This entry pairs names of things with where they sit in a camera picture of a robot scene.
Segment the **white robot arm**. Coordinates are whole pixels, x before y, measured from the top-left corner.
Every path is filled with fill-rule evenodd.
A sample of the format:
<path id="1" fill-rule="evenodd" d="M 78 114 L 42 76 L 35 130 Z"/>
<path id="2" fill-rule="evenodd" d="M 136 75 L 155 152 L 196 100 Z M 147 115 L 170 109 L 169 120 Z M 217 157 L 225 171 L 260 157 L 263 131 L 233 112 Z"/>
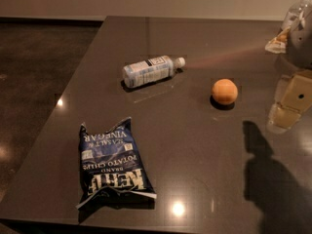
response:
<path id="1" fill-rule="evenodd" d="M 308 6 L 275 40 L 285 46 L 278 58 L 282 72 L 267 128 L 274 134 L 290 130 L 312 107 L 312 8 Z"/>

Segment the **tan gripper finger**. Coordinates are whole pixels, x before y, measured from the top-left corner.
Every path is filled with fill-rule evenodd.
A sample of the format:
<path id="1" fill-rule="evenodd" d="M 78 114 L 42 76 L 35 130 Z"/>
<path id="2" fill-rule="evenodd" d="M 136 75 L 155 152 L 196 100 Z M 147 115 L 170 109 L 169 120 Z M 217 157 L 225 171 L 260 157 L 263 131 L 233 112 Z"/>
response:
<path id="1" fill-rule="evenodd" d="M 274 134 L 283 134 L 290 130 L 300 117 L 297 112 L 274 103 L 268 114 L 267 129 Z"/>
<path id="2" fill-rule="evenodd" d="M 280 103 L 297 112 L 305 112 L 312 106 L 311 70 L 305 69 L 292 76 Z"/>

